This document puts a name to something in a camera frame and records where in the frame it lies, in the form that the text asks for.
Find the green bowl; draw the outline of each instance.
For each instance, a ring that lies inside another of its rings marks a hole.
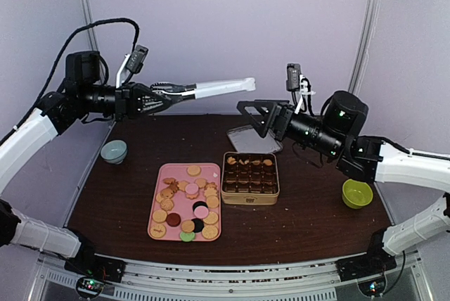
[[[349,179],[342,185],[342,200],[350,208],[359,210],[370,204],[372,199],[372,189],[366,183]]]

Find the pink cookie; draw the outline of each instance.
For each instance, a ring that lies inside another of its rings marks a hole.
[[[191,183],[186,185],[186,194],[196,194],[198,192],[198,185]]]
[[[194,215],[198,218],[198,219],[204,219],[208,216],[208,214],[210,213],[210,210],[208,210],[208,207],[205,206],[198,206],[195,210],[194,210]]]

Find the purple wall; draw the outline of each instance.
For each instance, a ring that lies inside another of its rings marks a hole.
[[[0,136],[32,105],[67,36],[83,25],[78,0],[0,0]],[[68,51],[87,49],[81,34]],[[51,83],[62,80],[64,62]],[[104,124],[76,124],[38,152],[2,199],[31,217],[62,226],[77,184],[107,132]],[[37,252],[0,248],[0,299],[24,300]]]
[[[381,0],[360,97],[364,133],[424,151],[450,153],[450,0]],[[401,184],[380,189],[396,222],[424,210],[440,191]],[[449,234],[419,246],[436,291],[450,300]]]
[[[257,90],[183,103],[172,113],[237,113],[253,98],[289,98],[286,65],[298,62],[319,91],[313,106],[346,89],[366,0],[90,0],[94,19],[128,16],[150,49],[137,82],[181,84],[255,77]],[[132,29],[99,28],[112,70],[127,52]]]

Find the pink tray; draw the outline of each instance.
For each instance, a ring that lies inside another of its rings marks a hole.
[[[200,175],[196,177],[189,176],[187,169],[191,165],[198,165],[202,169]],[[217,185],[217,195],[219,198],[219,207],[210,208],[210,211],[214,211],[219,215],[219,222],[215,224],[215,226],[219,229],[219,234],[214,239],[205,239],[202,235],[202,232],[195,234],[195,239],[193,241],[214,241],[220,237],[221,234],[221,197],[220,197],[220,167],[214,163],[184,163],[184,164],[164,164],[161,166],[159,174],[157,176],[155,195],[153,196],[152,208],[150,211],[150,220],[148,221],[147,232],[148,235],[155,240],[167,240],[167,241],[181,241],[180,232],[181,232],[181,224],[177,227],[171,227],[167,225],[167,222],[163,222],[162,224],[166,228],[166,234],[162,238],[153,238],[150,234],[150,228],[152,225],[157,224],[153,219],[153,212],[160,209],[160,204],[156,201],[156,196],[161,192],[164,188],[167,188],[168,185],[162,182],[165,178],[175,178],[177,181],[186,180],[190,183],[193,183],[198,178],[205,178],[209,183],[213,182]],[[186,194],[183,191],[178,191],[175,193],[172,200],[174,201],[173,210],[168,213],[175,212],[178,213],[181,217],[181,223],[185,220],[191,220],[196,218],[194,215],[192,205],[197,201],[206,201],[204,190],[200,189],[200,193],[196,199],[189,199],[186,197]]]

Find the small bowl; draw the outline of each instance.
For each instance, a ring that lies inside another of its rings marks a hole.
[[[101,148],[101,157],[110,164],[120,164],[127,156],[127,144],[124,141],[110,141]]]
[[[372,189],[366,183],[349,179],[342,185],[342,200],[344,204],[354,210],[367,206],[372,199]]]

